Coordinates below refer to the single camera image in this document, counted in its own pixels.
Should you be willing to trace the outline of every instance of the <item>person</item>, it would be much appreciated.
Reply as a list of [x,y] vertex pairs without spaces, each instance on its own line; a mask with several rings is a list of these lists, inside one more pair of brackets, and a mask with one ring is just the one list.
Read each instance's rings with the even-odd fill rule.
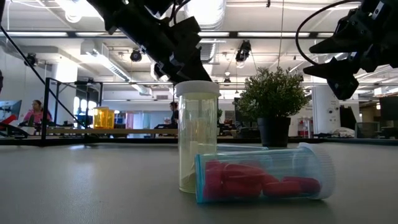
[[177,127],[178,126],[178,103],[171,102],[170,110],[173,111],[172,118],[171,118],[171,125],[174,127]]
[[[43,119],[43,108],[42,108],[42,102],[40,102],[40,100],[34,100],[32,102],[32,109],[29,110],[25,115],[24,122],[29,121],[32,115],[34,116],[35,123],[40,123],[41,120]],[[47,119],[49,121],[52,121],[50,112],[47,113]]]

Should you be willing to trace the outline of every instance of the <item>white wall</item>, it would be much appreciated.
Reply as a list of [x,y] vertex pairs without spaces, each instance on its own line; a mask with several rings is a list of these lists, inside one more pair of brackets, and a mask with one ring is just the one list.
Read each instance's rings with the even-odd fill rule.
[[[44,84],[37,78],[34,72],[26,67],[23,61],[13,57],[0,49],[0,70],[4,77],[0,101],[22,100],[19,121],[32,107],[33,100],[44,101]],[[45,70],[36,67],[36,70],[44,78]]]

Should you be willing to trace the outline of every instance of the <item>table surface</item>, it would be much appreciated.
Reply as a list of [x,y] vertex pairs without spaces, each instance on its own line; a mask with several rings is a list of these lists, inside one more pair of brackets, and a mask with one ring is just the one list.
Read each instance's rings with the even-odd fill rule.
[[397,223],[398,148],[322,146],[332,197],[211,205],[178,190],[176,145],[0,146],[0,223]]

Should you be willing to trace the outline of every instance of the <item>orange container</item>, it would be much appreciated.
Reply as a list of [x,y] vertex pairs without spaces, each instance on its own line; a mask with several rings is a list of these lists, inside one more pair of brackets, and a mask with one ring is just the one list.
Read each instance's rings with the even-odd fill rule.
[[108,122],[106,127],[108,129],[114,128],[114,110],[108,110]]
[[108,128],[108,112],[108,107],[94,108],[94,129]]

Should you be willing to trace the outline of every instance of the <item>man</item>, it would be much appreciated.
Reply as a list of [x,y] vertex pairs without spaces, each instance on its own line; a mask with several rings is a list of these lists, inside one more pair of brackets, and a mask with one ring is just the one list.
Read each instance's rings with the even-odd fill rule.
[[175,128],[178,127],[178,103],[177,102],[171,102],[170,103],[170,110],[173,111],[172,114],[172,119],[171,119],[171,125]]

